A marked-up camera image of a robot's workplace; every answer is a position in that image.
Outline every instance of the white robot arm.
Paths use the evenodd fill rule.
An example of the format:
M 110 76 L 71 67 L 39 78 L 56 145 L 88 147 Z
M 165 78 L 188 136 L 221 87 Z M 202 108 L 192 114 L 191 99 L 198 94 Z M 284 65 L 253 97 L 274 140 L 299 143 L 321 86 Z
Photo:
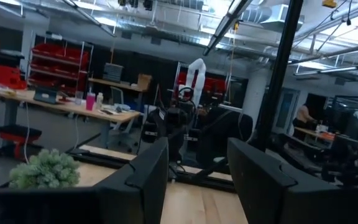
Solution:
M 197 75 L 196 85 L 194 87 L 194 94 L 191 100 L 197 108 L 200 103 L 200 98 L 201 98 L 201 94 L 203 93 L 203 88 L 205 83 L 206 67 L 203 59 L 199 58 L 189 65 L 187 70 L 187 76 L 186 76 L 186 85 L 179 85 L 179 92 L 180 92 L 179 97 L 183 97 L 184 92 L 189 91 L 189 90 L 181 91 L 183 88 L 192 88 L 191 84 L 193 83 L 196 70 L 198 70 L 198 75 Z

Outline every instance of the pink bottle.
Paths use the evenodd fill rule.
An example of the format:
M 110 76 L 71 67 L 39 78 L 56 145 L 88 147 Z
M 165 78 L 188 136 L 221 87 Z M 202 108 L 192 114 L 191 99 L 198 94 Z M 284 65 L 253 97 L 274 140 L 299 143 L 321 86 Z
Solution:
M 94 105 L 94 101 L 95 101 L 95 94 L 94 93 L 88 93 L 86 95 L 86 106 L 85 108 L 87 110 L 93 110 L 93 105 Z

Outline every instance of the desk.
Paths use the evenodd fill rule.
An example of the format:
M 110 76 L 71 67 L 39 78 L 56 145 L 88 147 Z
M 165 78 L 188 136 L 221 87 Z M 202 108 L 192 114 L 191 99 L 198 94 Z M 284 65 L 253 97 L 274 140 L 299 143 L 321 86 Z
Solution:
M 101 124 L 101 142 L 105 144 L 106 147 L 108 146 L 110 122 L 117 123 L 117 125 L 114 127 L 114 130 L 118 130 L 122 123 L 128 121 L 133 122 L 133 120 L 140 115 L 139 112 L 128 112 L 119 115 L 107 115 L 100 113 L 95 109 L 93 111 L 88 111 L 85 109 L 85 105 L 76 105 L 73 102 L 53 105 L 37 101 L 33 99 L 35 91 L 20 90 L 16 91 L 16 93 L 16 95 L 9 95 L 5 92 L 0 92 L 0 97 L 6 99 L 4 125 L 16 124 L 17 107 L 19 106 L 19 102 L 22 101 L 33 105 L 43 106 L 46 108 L 62 110 L 69 113 L 76 113 L 84 116 L 98 118 Z
M 81 148 L 107 156 L 135 158 L 133 155 L 91 146 Z M 81 163 L 78 170 L 81 175 L 78 186 L 81 187 L 97 184 L 116 171 L 85 163 Z M 161 224 L 232 223 L 248 223 L 236 194 L 181 183 L 167 185 Z
M 136 106 L 137 111 L 141 110 L 142 100 L 143 100 L 143 93 L 145 93 L 145 92 L 147 92 L 149 90 L 148 88 L 147 89 L 141 89 L 141 88 L 138 88 L 138 87 L 133 87 L 133 86 L 130 86 L 130 85 L 124 85 L 124 84 L 116 83 L 116 82 L 110 82 L 110 81 L 102 80 L 102 79 L 98 79 L 98 78 L 89 78 L 88 81 L 90 83 L 99 83 L 99 84 L 103 84 L 103 85 L 114 86 L 114 87 L 117 87 L 117 88 L 123 88 L 123 89 L 126 89 L 126 90 L 132 90 L 132 91 L 138 92 L 137 106 Z
M 88 150 L 89 152 L 93 152 L 93 153 L 97 153 L 97 154 L 126 159 L 129 161 L 133 160 L 136 157 L 136 155 L 127 154 L 127 153 L 123 153 L 123 152 L 117 152 L 117 151 L 113 151 L 113 150 L 101 149 L 98 147 L 93 147 L 93 146 L 88 146 L 88 145 L 83 145 L 80 147 L 80 149 Z M 201 171 L 201 169 L 195 168 L 195 167 L 183 166 L 183 168 L 186 170 L 186 172 L 189 172 L 192 174 L 196 174 L 199 171 Z M 213 172 L 212 174 L 209 175 L 209 177 L 232 181 L 231 175 L 222 174 L 222 173 L 218 173 L 218 172 Z
M 301 131 L 303 133 L 305 133 L 307 136 L 311 136 L 315 139 L 322 139 L 324 141 L 329 142 L 329 147 L 331 147 L 330 145 L 333 143 L 334 138 L 332 136 L 327 136 L 321 133 L 317 133 L 316 131 L 310 130 L 310 129 L 305 129 L 305 128 L 294 128 L 295 130 Z

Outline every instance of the potted plant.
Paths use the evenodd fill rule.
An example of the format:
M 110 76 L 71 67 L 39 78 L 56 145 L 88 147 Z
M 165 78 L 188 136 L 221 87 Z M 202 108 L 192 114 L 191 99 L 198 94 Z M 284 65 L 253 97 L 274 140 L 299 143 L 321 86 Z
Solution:
M 31 156 L 29 163 L 19 164 L 11 170 L 9 187 L 16 189 L 74 187 L 78 184 L 80 163 L 56 149 L 42 149 Z

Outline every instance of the red chair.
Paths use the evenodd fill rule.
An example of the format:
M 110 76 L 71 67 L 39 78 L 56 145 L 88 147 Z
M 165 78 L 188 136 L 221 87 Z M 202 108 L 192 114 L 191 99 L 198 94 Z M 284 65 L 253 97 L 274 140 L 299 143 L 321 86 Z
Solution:
M 27 140 L 28 144 L 31 144 L 33 141 L 38 140 L 38 138 L 41 136 L 42 132 L 30 128 L 30 134 L 29 139 Z M 0 127 L 0 138 L 6 141 L 12 141 L 15 142 L 15 148 L 14 148 L 14 157 L 15 159 L 23 159 L 21 156 L 20 149 L 25 143 L 25 139 L 27 137 L 27 127 L 12 124 L 8 126 L 2 126 Z

